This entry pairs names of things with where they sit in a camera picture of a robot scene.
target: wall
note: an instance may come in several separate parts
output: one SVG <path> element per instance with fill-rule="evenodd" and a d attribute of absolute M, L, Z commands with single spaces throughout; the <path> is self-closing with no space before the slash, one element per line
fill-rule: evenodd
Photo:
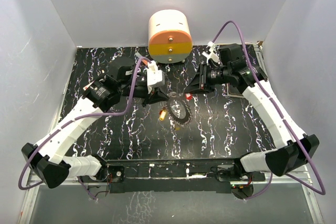
<path fill-rule="evenodd" d="M 0 0 L 0 220 L 16 223 L 22 146 L 50 129 L 76 47 L 50 0 Z"/>
<path fill-rule="evenodd" d="M 176 8 L 188 18 L 194 44 L 206 44 L 229 19 L 246 41 L 264 40 L 285 0 L 51 0 L 77 46 L 145 46 L 148 21 L 159 10 Z M 238 41 L 233 27 L 218 42 Z"/>
<path fill-rule="evenodd" d="M 336 0 L 287 0 L 264 43 L 267 72 L 280 101 L 320 139 L 313 160 L 327 189 L 326 196 L 318 196 L 326 223 L 336 219 L 335 12 Z"/>

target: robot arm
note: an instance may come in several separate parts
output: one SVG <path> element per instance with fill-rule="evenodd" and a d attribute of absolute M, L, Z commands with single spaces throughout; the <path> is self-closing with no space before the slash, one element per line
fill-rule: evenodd
<path fill-rule="evenodd" d="M 165 83 L 162 71 L 158 70 L 155 61 L 148 62 L 148 67 L 146 75 L 142 76 L 143 80 L 137 80 L 133 94 L 134 97 L 143 98 L 143 106 L 169 99 L 160 88 Z M 101 176 L 99 173 L 102 171 L 105 161 L 98 155 L 67 157 L 65 154 L 93 122 L 120 101 L 121 96 L 130 94 L 133 68 L 134 61 L 127 57 L 114 60 L 106 74 L 99 76 L 85 87 L 83 96 L 75 107 L 48 135 L 35 145 L 27 143 L 22 148 L 22 153 L 27 160 L 47 137 L 60 130 L 57 135 L 41 147 L 30 164 L 31 169 L 49 188 L 57 187 L 67 177 L 87 175 L 97 178 Z M 94 115 L 75 120 L 84 114 Z M 72 123 L 67 127 L 61 128 L 71 121 Z"/>
<path fill-rule="evenodd" d="M 260 89 L 255 85 L 255 80 L 251 70 L 247 67 L 241 51 L 240 45 L 225 45 L 219 48 L 220 60 L 223 65 L 219 65 L 214 54 L 213 43 L 210 42 L 205 52 L 207 64 L 200 63 L 195 78 L 184 90 L 185 93 L 210 93 L 214 91 L 214 85 L 230 83 L 252 104 L 259 116 L 269 130 L 276 149 L 266 152 L 249 153 L 243 156 L 239 163 L 240 169 L 244 172 L 272 172 L 277 176 L 282 176 L 308 161 L 296 140 L 287 130 L 283 119 L 276 111 L 275 107 Z M 305 147 L 309 156 L 315 153 L 319 140 L 315 135 L 308 136 L 288 115 L 283 108 L 263 70 L 254 65 L 254 72 L 261 85 L 270 94 L 271 98 L 280 107 L 284 119 L 293 129 L 296 136 L 301 136 L 300 142 Z"/>

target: marble pattern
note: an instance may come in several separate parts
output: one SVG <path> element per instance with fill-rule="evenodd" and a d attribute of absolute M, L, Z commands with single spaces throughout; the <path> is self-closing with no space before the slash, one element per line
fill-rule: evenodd
<path fill-rule="evenodd" d="M 193 47 L 185 63 L 159 66 L 165 72 L 167 93 L 183 92 L 197 71 L 203 48 Z M 145 47 L 78 49 L 61 117 L 74 107 L 82 88 L 102 70 L 108 69 L 109 63 L 116 57 L 134 58 L 137 51 L 149 55 Z M 252 45 L 248 46 L 248 51 L 256 63 Z M 126 102 L 123 97 L 111 110 L 122 111 Z M 159 120 L 162 103 L 143 108 L 141 99 L 134 99 L 125 116 L 109 116 L 94 122 L 67 155 L 98 153 L 105 159 L 220 158 L 274 148 L 257 112 L 246 99 L 229 97 L 225 85 L 217 86 L 214 93 L 195 95 L 188 103 L 193 119 L 186 127 L 178 129 L 169 118 L 163 122 Z"/>

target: gray floor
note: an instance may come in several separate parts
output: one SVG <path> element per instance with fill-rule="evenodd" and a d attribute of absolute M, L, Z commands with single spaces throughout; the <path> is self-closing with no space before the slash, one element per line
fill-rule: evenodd
<path fill-rule="evenodd" d="M 256 185 L 256 191 L 263 186 Z M 313 223 L 299 184 L 272 184 L 248 202 L 209 192 L 100 197 L 96 204 L 80 186 L 41 187 L 30 223 Z"/>

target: metal frame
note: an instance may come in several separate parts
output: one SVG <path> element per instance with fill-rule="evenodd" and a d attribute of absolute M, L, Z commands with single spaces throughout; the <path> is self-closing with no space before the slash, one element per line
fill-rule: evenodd
<path fill-rule="evenodd" d="M 262 49 L 257 45 L 257 44 L 253 44 L 256 48 L 258 48 L 258 52 L 257 53 L 257 59 L 259 61 L 259 64 L 262 65 L 262 69 L 266 72 L 265 70 L 265 65 L 264 65 L 264 61 L 263 61 L 263 53 L 262 53 Z M 72 72 L 69 75 L 68 81 L 65 85 L 65 89 L 63 91 L 62 94 L 62 101 L 60 103 L 59 108 L 57 109 L 57 112 L 55 113 L 55 116 L 53 118 L 53 123 L 51 124 L 50 129 L 52 130 L 58 123 L 58 120 L 60 118 L 60 114 L 61 114 L 61 109 L 62 109 L 62 105 L 65 99 L 65 94 L 68 88 L 68 84 L 70 81 L 70 77 L 71 77 Z M 301 180 L 305 181 L 306 183 L 310 183 L 312 184 L 312 180 L 310 178 L 310 174 L 308 172 L 308 169 L 305 166 L 301 166 L 298 169 L 295 169 L 291 172 L 291 174 L 295 175 L 296 177 L 300 178 Z M 265 173 L 265 181 L 261 181 L 261 182 L 253 182 L 253 184 L 267 184 L 270 178 L 270 173 Z M 27 185 L 32 185 L 35 184 L 37 182 L 39 182 L 40 179 L 39 177 L 34 174 L 34 173 L 30 173 L 29 178 L 28 178 L 28 182 Z M 231 181 L 230 182 L 232 185 L 234 184 L 245 184 L 247 182 L 243 182 L 243 181 Z M 287 177 L 287 176 L 282 176 L 282 177 L 277 177 L 277 176 L 273 176 L 272 179 L 272 184 L 293 184 L 293 183 L 298 183 L 297 181 Z M 81 186 L 81 184 L 78 182 L 77 177 L 76 178 L 68 178 L 66 179 L 62 184 L 62 185 L 72 185 L 72 186 Z M 85 185 L 90 185 L 90 186 L 106 186 L 106 183 L 100 183 L 100 182 L 89 182 L 89 183 L 85 183 Z M 22 210 L 21 210 L 21 214 L 20 214 L 20 218 L 18 223 L 19 224 L 29 224 L 33 210 L 34 210 L 34 206 L 35 206 L 35 202 L 37 199 L 37 195 L 39 192 L 40 187 L 43 187 L 45 185 L 40 185 L 40 186 L 36 186 L 30 190 L 26 191 L 25 197 L 24 197 L 24 201 L 23 201 L 23 205 L 22 205 Z M 310 214 L 312 216 L 313 219 L 313 223 L 314 224 L 324 224 L 323 221 L 323 217 L 319 208 L 319 205 L 317 203 L 315 194 L 313 193 L 313 191 L 305 186 L 302 186 L 302 190 L 303 193 L 306 197 L 306 201 L 310 210 Z"/>

